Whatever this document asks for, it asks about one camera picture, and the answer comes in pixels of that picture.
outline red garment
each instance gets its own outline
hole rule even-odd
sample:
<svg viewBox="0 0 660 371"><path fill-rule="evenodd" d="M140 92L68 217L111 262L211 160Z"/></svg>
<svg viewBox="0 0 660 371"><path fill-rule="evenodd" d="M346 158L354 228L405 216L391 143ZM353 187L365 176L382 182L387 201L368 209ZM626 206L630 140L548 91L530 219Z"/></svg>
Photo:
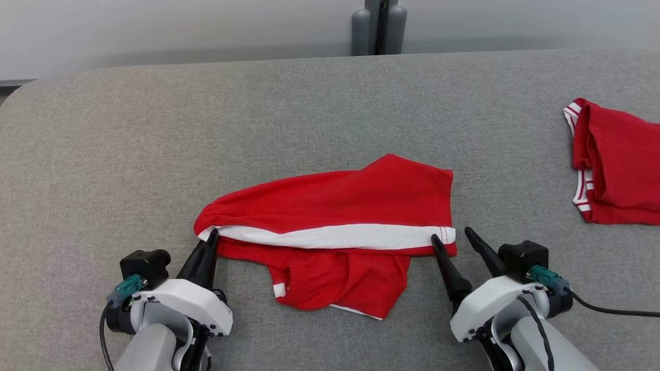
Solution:
<svg viewBox="0 0 660 371"><path fill-rule="evenodd" d="M276 180L225 195L195 233L214 228L218 254L267 265L277 301L335 306L377 319L407 285L410 256L433 255L432 234L456 255L453 173L389 154L362 170Z"/></svg>
<svg viewBox="0 0 660 371"><path fill-rule="evenodd" d="M564 116L574 134L573 202L584 219L660 225L660 125L584 98Z"/></svg>

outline white wall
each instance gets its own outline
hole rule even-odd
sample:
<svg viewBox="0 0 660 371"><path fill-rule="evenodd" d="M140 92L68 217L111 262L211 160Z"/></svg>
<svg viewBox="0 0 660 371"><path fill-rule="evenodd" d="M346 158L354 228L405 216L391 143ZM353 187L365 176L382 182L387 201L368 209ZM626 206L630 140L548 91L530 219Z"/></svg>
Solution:
<svg viewBox="0 0 660 371"><path fill-rule="evenodd" d="M403 52L660 51L660 0L399 0ZM0 0L0 84L82 69L341 56L364 0Z"/></svg>
<svg viewBox="0 0 660 371"><path fill-rule="evenodd" d="M81 69L350 54L364 0L0 0L0 81Z"/></svg>
<svg viewBox="0 0 660 371"><path fill-rule="evenodd" d="M660 51L659 0L399 0L403 53L570 47Z"/></svg>

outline white stripe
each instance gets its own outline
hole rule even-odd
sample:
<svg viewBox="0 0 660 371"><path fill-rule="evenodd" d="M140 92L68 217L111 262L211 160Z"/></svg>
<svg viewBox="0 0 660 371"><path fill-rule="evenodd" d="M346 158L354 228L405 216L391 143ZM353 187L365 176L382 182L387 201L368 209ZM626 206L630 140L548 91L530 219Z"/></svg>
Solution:
<svg viewBox="0 0 660 371"><path fill-rule="evenodd" d="M584 170L578 170L577 171L577 189L576 189L576 196L573 197L573 203L579 203L579 202L584 202L586 199L582 198L582 193L580 193L580 188L582 188L582 182L584 179Z"/></svg>
<svg viewBox="0 0 660 371"><path fill-rule="evenodd" d="M580 113L582 111L582 107L580 107L577 103L573 102L568 105L569 107L573 108L575 112Z"/></svg>
<svg viewBox="0 0 660 371"><path fill-rule="evenodd" d="M441 236L442 243L456 241L454 228L446 226L403 226L396 224L346 224L274 233L250 226L210 226L198 235L206 241L213 229L223 237L270 246L301 249L403 250L430 246L431 235Z"/></svg>
<svg viewBox="0 0 660 371"><path fill-rule="evenodd" d="M382 320L383 320L382 318L374 317L374 316L371 316L371 315L369 315L369 314L367 314L367 313L362 313L362 312L360 312L359 310L355 310L355 309L353 309L353 308L348 308L348 307L345 307L345 306L338 306L338 305L336 305L336 304L330 304L330 306L333 307L333 308L339 308L339 309L343 309L343 310L348 310L348 311L351 312L351 313L362 314L363 316L368 316L368 317L371 317L371 318L376 318L376 319L379 320L379 321L382 321Z"/></svg>
<svg viewBox="0 0 660 371"><path fill-rule="evenodd" d="M273 292L275 293L276 298L286 296L286 284L278 283L277 285L273 285Z"/></svg>
<svg viewBox="0 0 660 371"><path fill-rule="evenodd" d="M576 131L575 131L575 129L573 128L573 123L571 122L571 119L573 118L573 116L571 115L571 113L572 113L572 112L569 112L569 111L567 111L567 110L564 110L564 117L566 118L566 123L568 123L568 127L571 128L571 134L573 134L573 136L575 137L575 136L576 136Z"/></svg>
<svg viewBox="0 0 660 371"><path fill-rule="evenodd" d="M576 116L576 113L573 112L573 111L571 111L571 110L569 110L568 107L564 108L564 109L562 110L562 112L564 113L564 117L570 116L570 117L572 117L572 118L578 118L578 117Z"/></svg>
<svg viewBox="0 0 660 371"><path fill-rule="evenodd" d="M587 180L585 179L585 176L582 176L582 181L584 182L582 184L582 194L580 195L580 199L586 200L587 198Z"/></svg>

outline gray fabric surface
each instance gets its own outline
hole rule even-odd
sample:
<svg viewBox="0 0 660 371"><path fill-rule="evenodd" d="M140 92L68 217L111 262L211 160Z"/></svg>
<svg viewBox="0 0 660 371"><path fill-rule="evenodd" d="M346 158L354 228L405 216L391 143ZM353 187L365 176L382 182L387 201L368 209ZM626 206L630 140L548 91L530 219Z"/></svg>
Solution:
<svg viewBox="0 0 660 371"><path fill-rule="evenodd" d="M455 226L530 239L588 301L658 310L660 228L585 224L572 204L575 97L660 121L660 57L515 51L126 67L30 83L0 108L3 370L103 370L98 320L119 260L167 249L175 273L217 197L392 152L455 172ZM458 268L487 270L462 233ZM215 370L489 370L456 342L432 258L376 321L277 304L266 268L218 261L234 311ZM551 322L601 370L654 370L660 321L578 305ZM108 334L119 358L129 336Z"/></svg>

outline black cable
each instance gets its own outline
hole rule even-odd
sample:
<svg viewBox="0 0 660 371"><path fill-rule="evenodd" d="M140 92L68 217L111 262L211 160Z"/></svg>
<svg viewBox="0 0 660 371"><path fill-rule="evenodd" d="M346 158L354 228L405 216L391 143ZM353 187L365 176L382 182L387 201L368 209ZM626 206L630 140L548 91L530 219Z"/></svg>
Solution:
<svg viewBox="0 0 660 371"><path fill-rule="evenodd" d="M545 353L548 355L548 370L554 371L554 357L552 356L552 349L550 349L550 341L548 340L548 335L545 333L545 329L543 328L543 323L541 323L541 319L539 317L539 314L536 313L534 308L532 308L532 304L530 304L524 297L518 296L518 300L520 300L524 305L527 310L529 310L529 313L532 315L532 318L534 319L534 322L537 323L537 327L539 328L539 333L541 333L541 337L543 338L543 347L545 348Z"/></svg>
<svg viewBox="0 0 660 371"><path fill-rule="evenodd" d="M602 308L602 307L599 307L599 306L595 306L595 305L589 304L586 301L582 300L582 298L580 298L570 288L564 287L564 290L566 292L568 292L569 294L571 294L571 296L573 296L573 299L575 299L577 302L582 304L585 308L595 310L596 312L602 312L602 313L608 313L608 314L620 314L621 316L641 316L641 317L659 317L660 318L660 312L645 312L643 310L609 309L609 308Z"/></svg>
<svg viewBox="0 0 660 371"><path fill-rule="evenodd" d="M106 359L106 366L108 371L115 371L115 368L112 366L112 361L110 360L110 355L108 354L108 346L106 345L106 316L108 315L108 309L114 303L113 300L110 300L106 307L103 309L103 314L101 315L101 324L98 326L98 334L101 338L101 350L103 351L103 358Z"/></svg>

